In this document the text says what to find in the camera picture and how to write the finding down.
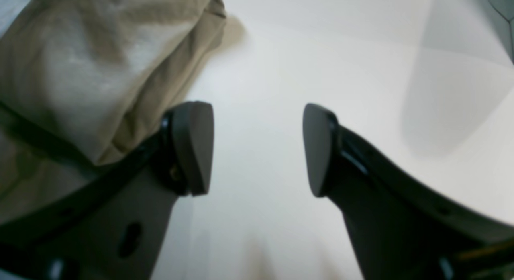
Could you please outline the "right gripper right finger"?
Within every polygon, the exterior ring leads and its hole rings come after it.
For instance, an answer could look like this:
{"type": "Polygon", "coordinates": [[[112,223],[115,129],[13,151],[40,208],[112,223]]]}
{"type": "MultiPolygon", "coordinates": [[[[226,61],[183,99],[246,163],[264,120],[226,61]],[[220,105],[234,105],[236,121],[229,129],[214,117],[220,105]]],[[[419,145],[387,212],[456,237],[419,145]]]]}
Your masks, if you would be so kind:
{"type": "Polygon", "coordinates": [[[302,128],[310,189],[341,210],[364,279],[512,280],[512,225],[426,187],[322,106],[302,128]]]}

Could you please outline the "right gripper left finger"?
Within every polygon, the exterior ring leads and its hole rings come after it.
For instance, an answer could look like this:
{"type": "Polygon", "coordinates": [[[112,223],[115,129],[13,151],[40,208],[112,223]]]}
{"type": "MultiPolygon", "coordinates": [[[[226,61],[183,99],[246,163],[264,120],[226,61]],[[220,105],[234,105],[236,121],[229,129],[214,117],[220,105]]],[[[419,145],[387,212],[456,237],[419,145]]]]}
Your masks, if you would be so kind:
{"type": "Polygon", "coordinates": [[[209,192],[214,110],[188,101],[125,159],[69,196],[1,224],[1,278],[148,280],[182,196],[209,192]]]}

